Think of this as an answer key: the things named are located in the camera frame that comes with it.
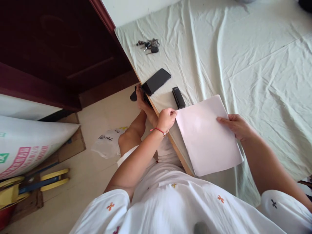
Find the white bed sheet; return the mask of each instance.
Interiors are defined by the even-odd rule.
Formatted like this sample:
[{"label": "white bed sheet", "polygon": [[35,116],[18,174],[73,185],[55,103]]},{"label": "white bed sheet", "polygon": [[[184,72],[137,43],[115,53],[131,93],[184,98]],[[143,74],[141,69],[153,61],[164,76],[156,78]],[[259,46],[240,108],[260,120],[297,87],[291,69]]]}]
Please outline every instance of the white bed sheet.
[{"label": "white bed sheet", "polygon": [[[219,94],[269,143],[295,180],[312,173],[312,16],[294,0],[182,0],[116,29],[142,82],[164,68],[172,78],[151,97],[158,111]],[[145,55],[138,40],[158,38]],[[192,169],[177,124],[170,134]],[[200,177],[244,201],[260,203],[247,161]]]}]

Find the red string bracelet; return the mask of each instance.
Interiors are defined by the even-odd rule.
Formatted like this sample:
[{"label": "red string bracelet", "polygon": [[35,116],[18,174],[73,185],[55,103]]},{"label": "red string bracelet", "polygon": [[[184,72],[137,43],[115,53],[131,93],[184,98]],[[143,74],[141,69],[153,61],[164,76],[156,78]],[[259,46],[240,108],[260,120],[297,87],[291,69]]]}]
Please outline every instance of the red string bracelet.
[{"label": "red string bracelet", "polygon": [[158,131],[161,131],[163,133],[164,137],[167,135],[164,131],[160,130],[159,128],[153,128],[153,129],[150,130],[150,132],[153,131],[154,129],[157,129]]}]

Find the white wall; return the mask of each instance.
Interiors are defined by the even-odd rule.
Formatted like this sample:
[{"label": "white wall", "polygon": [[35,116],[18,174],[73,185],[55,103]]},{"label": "white wall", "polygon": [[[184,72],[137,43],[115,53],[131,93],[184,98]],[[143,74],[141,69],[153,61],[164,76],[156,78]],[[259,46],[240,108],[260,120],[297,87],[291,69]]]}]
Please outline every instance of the white wall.
[{"label": "white wall", "polygon": [[102,0],[116,27],[130,23],[179,0]]},{"label": "white wall", "polygon": [[27,120],[39,120],[61,108],[0,94],[0,115]]}]

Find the hand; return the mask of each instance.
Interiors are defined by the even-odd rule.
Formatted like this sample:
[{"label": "hand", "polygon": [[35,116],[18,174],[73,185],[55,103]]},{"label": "hand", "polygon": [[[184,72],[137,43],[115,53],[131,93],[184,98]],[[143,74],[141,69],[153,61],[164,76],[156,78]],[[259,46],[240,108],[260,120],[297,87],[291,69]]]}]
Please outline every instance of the hand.
[{"label": "hand", "polygon": [[228,118],[229,120],[218,117],[217,121],[229,127],[240,141],[245,141],[255,134],[257,135],[256,131],[240,115],[230,114]]},{"label": "hand", "polygon": [[162,110],[159,113],[156,128],[159,128],[165,133],[168,133],[169,129],[175,123],[175,119],[176,119],[175,117],[177,114],[178,112],[172,108],[167,108],[167,109]]}]

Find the plastic bag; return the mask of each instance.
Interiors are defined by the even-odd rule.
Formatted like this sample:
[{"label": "plastic bag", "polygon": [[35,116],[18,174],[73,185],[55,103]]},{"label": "plastic bag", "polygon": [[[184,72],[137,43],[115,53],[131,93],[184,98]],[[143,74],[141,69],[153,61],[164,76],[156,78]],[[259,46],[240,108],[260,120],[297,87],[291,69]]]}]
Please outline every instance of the plastic bag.
[{"label": "plastic bag", "polygon": [[99,155],[105,159],[120,156],[118,139],[120,135],[126,131],[127,128],[128,127],[121,127],[106,131],[93,144],[91,150],[99,153]]},{"label": "plastic bag", "polygon": [[75,123],[46,123],[0,116],[0,179],[30,171],[78,129]]}]

